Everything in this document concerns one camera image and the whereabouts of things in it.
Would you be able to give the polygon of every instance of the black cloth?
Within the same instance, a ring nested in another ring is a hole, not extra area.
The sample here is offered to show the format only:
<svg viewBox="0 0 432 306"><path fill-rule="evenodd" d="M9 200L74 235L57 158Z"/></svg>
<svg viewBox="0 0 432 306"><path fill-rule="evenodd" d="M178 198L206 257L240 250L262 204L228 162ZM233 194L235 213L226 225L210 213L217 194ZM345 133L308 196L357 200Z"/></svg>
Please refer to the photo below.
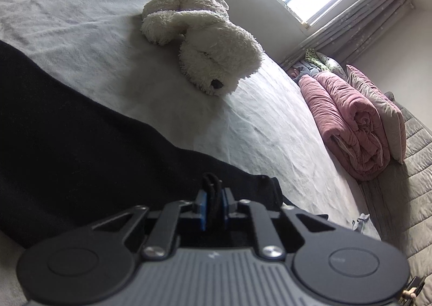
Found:
<svg viewBox="0 0 432 306"><path fill-rule="evenodd" d="M22 246L134 205L193 200L205 172L237 200L282 205L276 178L177 148L0 41L0 230Z"/></svg>

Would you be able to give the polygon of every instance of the bed sheet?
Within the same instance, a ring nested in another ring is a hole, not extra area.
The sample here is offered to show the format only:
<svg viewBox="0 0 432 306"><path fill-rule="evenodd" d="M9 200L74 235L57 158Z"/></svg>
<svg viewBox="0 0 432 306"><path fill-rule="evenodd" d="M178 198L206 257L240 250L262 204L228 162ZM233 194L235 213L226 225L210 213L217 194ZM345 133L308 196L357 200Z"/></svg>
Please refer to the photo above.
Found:
<svg viewBox="0 0 432 306"><path fill-rule="evenodd" d="M231 95L205 95L180 72L179 42L154 46L141 35L148 1L0 0L0 39L178 147L277 177L284 195L305 210L349 227L367 212L358 184L324 146L299 87L275 62L266 56Z"/></svg>

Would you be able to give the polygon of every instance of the curtain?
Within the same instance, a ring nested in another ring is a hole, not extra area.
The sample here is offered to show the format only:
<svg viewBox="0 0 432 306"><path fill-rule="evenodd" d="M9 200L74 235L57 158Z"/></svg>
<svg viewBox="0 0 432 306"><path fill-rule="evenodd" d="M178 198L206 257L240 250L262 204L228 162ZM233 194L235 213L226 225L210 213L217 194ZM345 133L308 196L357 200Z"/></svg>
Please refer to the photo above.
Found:
<svg viewBox="0 0 432 306"><path fill-rule="evenodd" d="M304 59L307 48L315 48L345 66L412 9L412 0L358 0L300 43L281 67L286 71Z"/></svg>

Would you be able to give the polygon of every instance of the plush toy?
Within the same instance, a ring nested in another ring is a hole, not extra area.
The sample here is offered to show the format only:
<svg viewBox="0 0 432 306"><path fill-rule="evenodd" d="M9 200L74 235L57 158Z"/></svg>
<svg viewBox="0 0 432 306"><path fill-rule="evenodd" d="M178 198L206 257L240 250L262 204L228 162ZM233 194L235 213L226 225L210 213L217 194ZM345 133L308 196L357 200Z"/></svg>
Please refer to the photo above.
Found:
<svg viewBox="0 0 432 306"><path fill-rule="evenodd" d="M209 8L212 1L217 4ZM227 5L219 0L167 2L167 7L163 0L145 5L141 32L151 43L160 45L184 35L180 65L191 83L207 94L224 95L235 91L241 78L259 69L263 58L261 45L249 32L228 20Z"/></svg>

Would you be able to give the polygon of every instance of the pink blanket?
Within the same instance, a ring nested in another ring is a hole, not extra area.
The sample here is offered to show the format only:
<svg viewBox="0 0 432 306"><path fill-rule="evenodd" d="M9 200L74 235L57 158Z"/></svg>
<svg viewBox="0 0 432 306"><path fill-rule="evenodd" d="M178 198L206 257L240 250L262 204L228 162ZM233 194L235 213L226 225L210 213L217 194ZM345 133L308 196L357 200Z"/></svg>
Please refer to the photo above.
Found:
<svg viewBox="0 0 432 306"><path fill-rule="evenodd" d="M331 72L299 81L325 145L354 178L375 178L390 161L388 142L376 108Z"/></svg>

